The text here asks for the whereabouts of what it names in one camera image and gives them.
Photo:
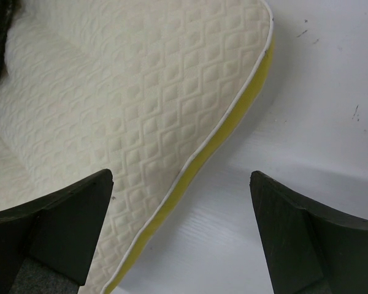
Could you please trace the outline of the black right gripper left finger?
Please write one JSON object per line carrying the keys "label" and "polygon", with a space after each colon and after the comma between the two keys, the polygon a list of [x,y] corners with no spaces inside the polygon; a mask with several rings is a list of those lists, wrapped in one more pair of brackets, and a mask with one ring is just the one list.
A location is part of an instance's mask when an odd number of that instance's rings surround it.
{"label": "black right gripper left finger", "polygon": [[113,190],[109,169],[0,211],[0,293],[77,293]]}

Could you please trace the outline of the cream pillow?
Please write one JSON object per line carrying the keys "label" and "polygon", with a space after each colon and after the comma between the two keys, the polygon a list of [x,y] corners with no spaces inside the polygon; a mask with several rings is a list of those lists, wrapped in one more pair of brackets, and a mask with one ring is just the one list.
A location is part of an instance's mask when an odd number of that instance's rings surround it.
{"label": "cream pillow", "polygon": [[110,293],[258,96],[265,1],[7,1],[0,210],[109,169],[81,293]]}

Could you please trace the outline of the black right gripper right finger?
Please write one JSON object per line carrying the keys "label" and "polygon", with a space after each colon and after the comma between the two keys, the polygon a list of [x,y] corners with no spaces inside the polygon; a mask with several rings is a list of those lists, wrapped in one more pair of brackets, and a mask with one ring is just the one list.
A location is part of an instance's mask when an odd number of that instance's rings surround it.
{"label": "black right gripper right finger", "polygon": [[274,293],[368,293],[368,220],[261,171],[250,192]]}

